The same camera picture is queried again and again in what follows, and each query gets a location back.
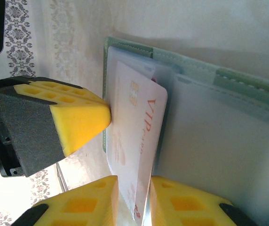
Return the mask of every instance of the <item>light green wallet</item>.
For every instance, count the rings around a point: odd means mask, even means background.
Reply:
[[[169,85],[153,174],[227,198],[269,225],[269,80],[108,37],[103,98],[110,46],[179,69]]]

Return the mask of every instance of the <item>yellow foam block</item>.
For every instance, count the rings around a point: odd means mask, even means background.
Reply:
[[[162,177],[152,176],[150,209],[153,226],[236,226],[219,207],[219,196]]]
[[[15,85],[14,88],[18,94],[57,103],[50,105],[50,111],[63,153],[65,156],[69,156],[109,126],[111,122],[110,107],[93,93],[89,93],[89,98],[84,98],[71,93],[71,90],[80,92],[83,91],[82,89],[64,86],[56,82],[48,82],[48,84],[57,84],[58,87],[69,90],[65,92],[56,90],[57,86],[54,89],[45,89],[45,87],[28,84]]]
[[[34,226],[115,226],[118,177],[109,176],[37,203],[49,208]]]

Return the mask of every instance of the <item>card holder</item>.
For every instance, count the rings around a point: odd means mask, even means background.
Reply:
[[[103,98],[110,46],[179,67],[154,174],[227,198],[269,225],[269,80],[108,37]]]

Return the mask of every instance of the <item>white card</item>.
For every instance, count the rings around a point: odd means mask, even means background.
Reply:
[[[142,225],[167,91],[120,61],[111,79],[107,160],[129,210]]]

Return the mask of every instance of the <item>card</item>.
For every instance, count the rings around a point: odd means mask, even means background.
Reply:
[[[107,160],[127,207],[142,225],[167,91],[120,61],[111,79]]]

